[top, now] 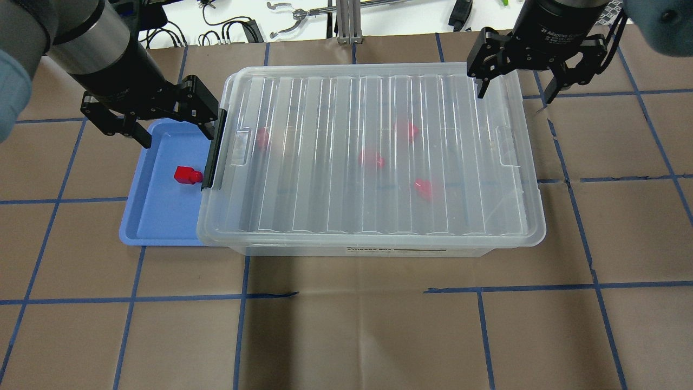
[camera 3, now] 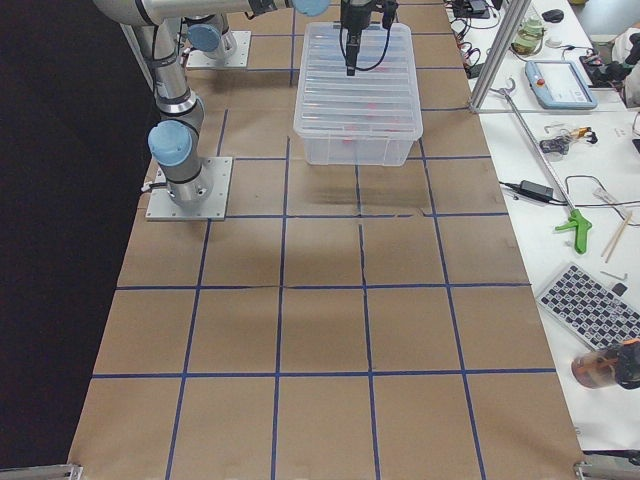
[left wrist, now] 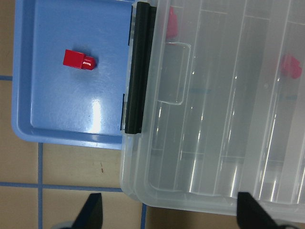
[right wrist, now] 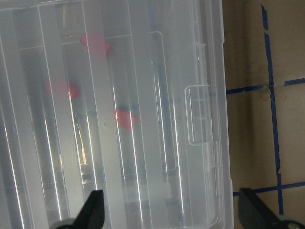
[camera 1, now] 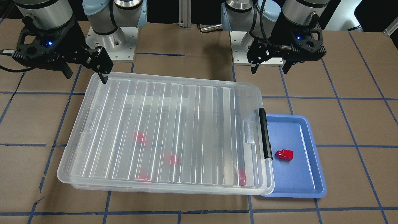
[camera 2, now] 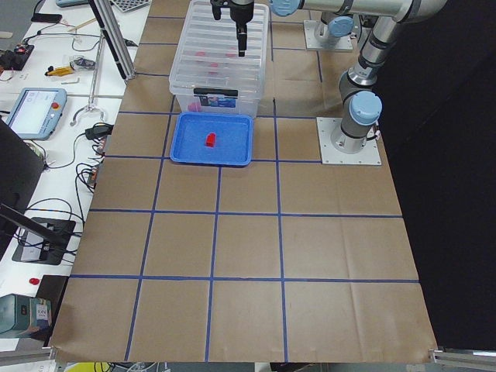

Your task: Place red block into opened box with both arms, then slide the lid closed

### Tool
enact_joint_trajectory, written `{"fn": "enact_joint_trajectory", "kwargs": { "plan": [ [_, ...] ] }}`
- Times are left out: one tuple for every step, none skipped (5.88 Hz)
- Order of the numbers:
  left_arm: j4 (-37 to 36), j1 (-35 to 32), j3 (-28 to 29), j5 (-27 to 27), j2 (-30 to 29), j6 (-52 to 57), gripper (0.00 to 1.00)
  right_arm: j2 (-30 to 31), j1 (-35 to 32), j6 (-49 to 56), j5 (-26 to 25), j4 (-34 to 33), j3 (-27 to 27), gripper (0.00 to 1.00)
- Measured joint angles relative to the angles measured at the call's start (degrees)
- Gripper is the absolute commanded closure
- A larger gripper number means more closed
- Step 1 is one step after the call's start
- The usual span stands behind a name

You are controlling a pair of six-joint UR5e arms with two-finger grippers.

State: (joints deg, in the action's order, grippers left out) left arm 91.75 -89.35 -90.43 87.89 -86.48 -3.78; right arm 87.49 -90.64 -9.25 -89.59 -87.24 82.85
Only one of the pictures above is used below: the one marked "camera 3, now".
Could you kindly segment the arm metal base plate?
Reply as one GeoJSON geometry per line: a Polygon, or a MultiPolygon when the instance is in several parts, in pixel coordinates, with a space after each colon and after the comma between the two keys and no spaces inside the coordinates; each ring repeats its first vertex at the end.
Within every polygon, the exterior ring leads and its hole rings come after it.
{"type": "Polygon", "coordinates": [[[168,182],[161,169],[149,196],[145,218],[149,221],[223,221],[226,216],[232,157],[201,158],[199,175],[189,183],[168,182]]]}
{"type": "Polygon", "coordinates": [[[250,31],[228,30],[220,35],[216,29],[189,32],[191,50],[186,61],[190,70],[245,69],[251,44],[250,31]]]}

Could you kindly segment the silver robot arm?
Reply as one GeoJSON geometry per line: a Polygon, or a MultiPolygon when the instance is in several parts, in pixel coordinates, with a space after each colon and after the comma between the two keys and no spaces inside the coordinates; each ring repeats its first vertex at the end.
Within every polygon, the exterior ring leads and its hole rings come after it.
{"type": "Polygon", "coordinates": [[[225,14],[185,17],[187,38],[191,46],[214,60],[225,60],[237,49],[225,14]]]}
{"type": "Polygon", "coordinates": [[[165,197],[192,216],[213,196],[216,186],[213,163],[197,153],[204,121],[204,104],[187,81],[180,65],[179,31],[173,20],[187,25],[192,47],[208,56],[226,60],[237,52],[227,15],[243,13],[250,19],[292,8],[316,17],[328,1],[97,1],[109,19],[129,27],[151,78],[151,89],[161,121],[148,134],[152,157],[166,179],[165,197]]]}

